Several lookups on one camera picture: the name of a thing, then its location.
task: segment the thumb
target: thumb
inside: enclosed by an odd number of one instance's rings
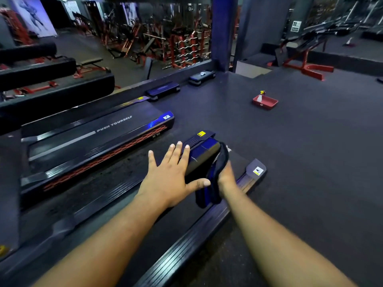
[[[196,190],[207,187],[210,185],[210,180],[206,178],[200,178],[186,184],[186,191],[188,193],[193,193]]]

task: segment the finger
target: finger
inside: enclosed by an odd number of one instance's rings
[[[178,165],[182,167],[182,170],[186,172],[189,163],[189,154],[190,154],[190,146],[186,145],[184,149],[184,153],[182,154],[182,158],[179,161]]]
[[[169,160],[174,152],[174,148],[175,148],[175,145],[174,144],[171,144],[169,146],[169,149],[168,149],[168,152],[166,152],[165,156],[164,156],[164,159],[162,159],[162,163],[169,163]]]
[[[152,150],[149,150],[147,154],[149,157],[149,171],[157,167],[156,159],[154,158],[154,153]]]
[[[175,164],[175,165],[178,164],[178,161],[180,160],[181,150],[182,150],[182,142],[178,141],[175,147],[175,150],[170,158],[170,161],[169,161],[170,164]]]
[[[207,187],[210,185],[210,180],[206,178],[200,178],[186,184],[186,191],[188,193],[193,193],[196,190]]]

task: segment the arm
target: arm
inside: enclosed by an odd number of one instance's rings
[[[156,219],[187,195],[210,185],[207,179],[185,184],[189,161],[187,145],[170,145],[157,167],[149,151],[149,170],[133,201],[101,229],[55,265],[34,287],[112,287],[123,274],[130,258]]]
[[[236,185],[230,162],[219,177],[252,257],[272,287],[355,287],[330,261],[257,207]]]

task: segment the white stripe on treadmill belt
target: white stripe on treadmill belt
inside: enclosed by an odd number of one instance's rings
[[[70,141],[68,141],[68,142],[66,142],[66,143],[64,143],[64,144],[61,144],[61,145],[57,146],[57,147],[54,147],[54,148],[49,149],[49,150],[47,150],[47,151],[45,151],[45,152],[42,152],[42,153],[37,154],[37,155],[35,155],[35,156],[32,156],[32,157],[29,158],[29,161],[36,160],[36,159],[38,159],[38,158],[40,158],[40,157],[43,157],[43,156],[45,156],[45,155],[48,155],[48,154],[50,154],[50,153],[52,153],[52,152],[55,152],[56,150],[59,150],[59,149],[61,149],[61,148],[64,148],[64,147],[66,147],[66,146],[68,146],[68,145],[70,145],[70,144],[76,143],[77,141],[80,141],[80,140],[82,140],[82,139],[85,139],[85,138],[87,138],[87,137],[89,137],[89,136],[92,136],[92,135],[94,135],[94,134],[96,134],[96,131],[93,131],[93,132],[90,132],[90,133],[88,133],[88,134],[82,135],[82,136],[80,136],[80,137],[78,137],[78,138],[76,138],[76,139],[70,140]]]

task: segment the yellow object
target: yellow object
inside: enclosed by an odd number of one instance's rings
[[[8,253],[8,248],[4,245],[0,245],[0,257],[5,256]]]

